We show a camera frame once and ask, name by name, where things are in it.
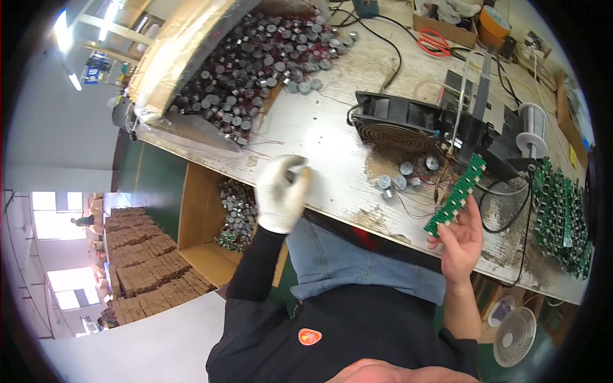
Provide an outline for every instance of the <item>orange logo patch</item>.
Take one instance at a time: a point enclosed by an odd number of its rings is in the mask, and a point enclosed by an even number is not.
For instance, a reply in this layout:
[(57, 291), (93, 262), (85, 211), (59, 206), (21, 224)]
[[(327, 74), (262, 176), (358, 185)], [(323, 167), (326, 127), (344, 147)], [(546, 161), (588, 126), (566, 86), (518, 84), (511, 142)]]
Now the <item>orange logo patch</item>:
[(298, 340), (304, 346), (312, 346), (321, 340), (321, 333), (310, 328), (303, 328), (298, 331)]

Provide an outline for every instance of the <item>solder wire spool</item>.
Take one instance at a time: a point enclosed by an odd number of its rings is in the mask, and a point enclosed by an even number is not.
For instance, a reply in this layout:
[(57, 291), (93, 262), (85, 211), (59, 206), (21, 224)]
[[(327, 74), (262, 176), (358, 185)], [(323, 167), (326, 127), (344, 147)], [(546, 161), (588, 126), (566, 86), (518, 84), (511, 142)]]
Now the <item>solder wire spool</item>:
[(524, 132), (516, 138), (517, 147), (529, 158), (540, 159), (547, 156), (547, 115), (543, 108), (531, 102), (524, 102), (517, 109), (517, 114), (524, 125)]

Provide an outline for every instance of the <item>stacked cardboard boxes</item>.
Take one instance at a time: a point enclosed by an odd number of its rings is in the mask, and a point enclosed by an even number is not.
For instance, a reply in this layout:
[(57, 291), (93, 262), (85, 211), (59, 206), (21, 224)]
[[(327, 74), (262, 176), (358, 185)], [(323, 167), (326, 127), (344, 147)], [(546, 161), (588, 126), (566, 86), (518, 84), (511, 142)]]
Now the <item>stacked cardboard boxes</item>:
[(117, 217), (111, 215), (106, 221), (113, 293), (110, 306), (119, 325), (161, 313), (215, 289), (183, 259), (176, 242), (154, 225), (143, 209), (113, 209), (111, 214)]

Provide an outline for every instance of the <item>pile of small motors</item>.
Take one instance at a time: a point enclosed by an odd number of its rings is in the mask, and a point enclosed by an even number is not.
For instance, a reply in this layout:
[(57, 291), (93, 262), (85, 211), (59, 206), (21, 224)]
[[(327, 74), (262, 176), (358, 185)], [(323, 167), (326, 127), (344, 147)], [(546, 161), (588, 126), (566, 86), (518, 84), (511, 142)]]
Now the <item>pile of small motors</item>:
[(331, 69), (331, 59), (354, 45), (356, 32), (342, 39), (325, 20), (317, 8), (307, 17), (245, 16), (209, 54), (169, 110), (202, 115), (226, 138), (246, 145), (270, 89), (282, 83), (290, 93), (320, 90), (322, 81), (310, 79), (309, 73)]
[(586, 279), (592, 243), (587, 239), (583, 188), (544, 158), (535, 172), (532, 191), (537, 212), (534, 230), (542, 254), (556, 258), (570, 275)]
[(243, 252), (251, 243), (256, 225), (257, 207), (253, 188), (229, 178), (224, 179), (220, 186), (219, 196), (227, 214), (215, 240), (223, 248)]

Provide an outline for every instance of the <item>fan grille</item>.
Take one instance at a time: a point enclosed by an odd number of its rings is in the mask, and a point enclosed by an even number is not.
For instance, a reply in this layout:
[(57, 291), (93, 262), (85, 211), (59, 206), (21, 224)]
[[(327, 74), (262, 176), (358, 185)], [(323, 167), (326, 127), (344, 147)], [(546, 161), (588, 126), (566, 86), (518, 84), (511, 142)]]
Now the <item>fan grille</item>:
[[(503, 338), (512, 334), (512, 342), (504, 347)], [(526, 307), (516, 308), (504, 317), (494, 340), (494, 359), (502, 367), (518, 364), (530, 351), (536, 336), (535, 315)]]
[(365, 142), (393, 146), (406, 151), (426, 153), (431, 149), (425, 132), (391, 124), (368, 124), (357, 127), (357, 133)]

